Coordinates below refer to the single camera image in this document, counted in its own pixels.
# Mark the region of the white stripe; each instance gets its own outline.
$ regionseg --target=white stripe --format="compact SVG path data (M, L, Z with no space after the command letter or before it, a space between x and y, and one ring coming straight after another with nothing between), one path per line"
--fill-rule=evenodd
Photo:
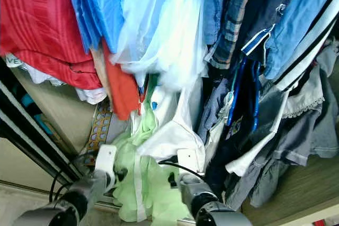
M42 130L42 128L34 121L34 119L27 113L27 111L22 107L22 105L17 101L17 99L12 95L12 93L7 89L7 87L0 81L0 89L7 96L7 98L11 101L11 103L21 112L21 114L30 122L30 124L38 131L38 133L44 137L44 139L49 143L56 153L61 156L61 158L68 164L69 160L64 155L64 153L55 145L55 143L47 136L47 134ZM70 165L72 170L76 173L78 177L81 177L81 174L78 170Z
M334 23L331 26L331 28L327 31L325 36L310 51L310 53L307 54L307 56L305 56L305 58L301 62L299 62L291 71L288 72L288 74L286 74L283 77L283 79L281 81L279 81L276 84L277 89L279 89L281 91L285 90L291 84L291 82L294 81L295 77L298 77L298 75L301 75L306 70L306 68L312 63L313 59L317 56L320 48L324 44L324 42L325 42L326 38L328 37L329 33L331 32L333 26L334 26Z
M2 110L0 110L0 119L2 119L8 126L10 126L14 132L16 132L24 141L27 142L28 145L31 146L31 148L33 148L39 155L41 155L49 164L51 164L53 166L53 168L57 171L60 171L60 168L55 165L55 163L49 158L47 157L42 151L41 149L34 144L34 142L26 135L24 134L20 128L18 128L15 123L5 114L3 113ZM69 182L72 182L69 177L64 174L64 173L61 173L62 176Z
M249 44L251 44L253 41L254 41L254 39L256 39L256 37L261 33L261 32L267 32L268 33L268 35L269 35L269 37L271 36L271 31L274 29L274 27L275 27L275 24L273 24L272 25L272 27L268 30L268 31L265 31L266 29L263 29L263 30L261 30L261 31L259 31L257 34L255 34L246 44L245 44L245 46L243 46L242 47L242 51L244 51L244 49L249 45ZM246 54L246 56L248 56L249 54L251 54L252 53L252 51L264 40L264 38L266 38L266 36L267 36L267 34L265 35L265 36L263 36L263 37L261 37L260 38L260 40L259 40L259 42L258 43L256 43L252 48L251 48L251 50L249 51L249 52L247 52L247 53L245 53Z

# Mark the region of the green fabric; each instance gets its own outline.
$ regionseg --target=green fabric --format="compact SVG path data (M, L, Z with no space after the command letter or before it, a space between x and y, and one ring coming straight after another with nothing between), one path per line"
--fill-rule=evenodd
M148 84L148 91L144 101L145 112L141 116L141 123L133 134L128 130L119 135L113 144L117 147L114 170L127 169L123 181L116 184L113 196L122 204L119 217L124 221L138 220L138 205L135 188L135 158L136 149L145 142L156 130L157 120L150 106L150 98L156 85L156 76L152 75ZM149 157L140 158L142 179L142 204L146 216L152 215L152 225L175 226L177 219L189 217L187 207L181 202L178 189L171 189L167 179L171 172L178 176L179 171L174 167L160 167Z

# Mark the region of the electrical wire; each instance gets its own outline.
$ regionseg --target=electrical wire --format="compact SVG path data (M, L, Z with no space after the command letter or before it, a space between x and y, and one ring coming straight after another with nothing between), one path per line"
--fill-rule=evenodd
M61 185L61 187L58 189L58 191L57 191L57 194L55 195L55 197L54 197L54 201L57 201L58 200L58 197L59 197L59 195L60 195L60 193L61 193L61 191L65 188L65 187L67 187L67 186L70 186L71 185L71 183L67 183L67 184L63 184L63 185Z
M90 153L84 153L82 155L79 155L77 156L76 158L74 158L72 161L70 161L68 164L67 164L67 167L71 164L73 164L76 160L78 160L79 158L81 157L84 157L84 156L87 156L87 155L90 155ZM55 187L55 184L57 182L57 178L61 175L61 173L63 172L63 170L61 169L54 177L53 179L53 182L52 182L52 185L51 185L51 189L49 191L49 202L53 202L53 193L54 193L54 187Z
M204 178L203 178L202 176L200 176L198 173L196 173L196 172L194 172L194 171L192 171L192 170L190 170L190 169L188 169L188 168L186 168L186 167L184 167L184 166L181 166L181 165L179 165L179 164L174 164L174 163L168 162L168 161L160 161L158 164L160 164L160 165L161 165L161 164L164 164L164 165L171 165L171 166L174 166L174 167L177 167L177 168L184 169L184 170L188 171L189 173L192 173L194 176L196 176L196 177L198 177L198 178L200 178L201 180L204 181Z

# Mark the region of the white lace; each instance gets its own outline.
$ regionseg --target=white lace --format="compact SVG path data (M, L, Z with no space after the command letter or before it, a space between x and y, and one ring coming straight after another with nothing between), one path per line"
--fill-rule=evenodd
M285 114L282 116L283 119L291 119L293 117L298 117L300 115L302 115L302 113L312 110L314 109L314 107L316 107L318 104L321 104L325 101L325 98L322 96L321 98L316 99L313 103L308 104L307 106L305 106L304 108L296 111L296 112L292 112L289 114Z

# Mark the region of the patterned cloth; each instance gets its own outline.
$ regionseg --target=patterned cloth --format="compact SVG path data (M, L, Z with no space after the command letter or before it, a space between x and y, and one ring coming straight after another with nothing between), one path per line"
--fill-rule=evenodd
M247 2L248 0L229 0L219 46L210 60L211 64L216 68L229 69Z

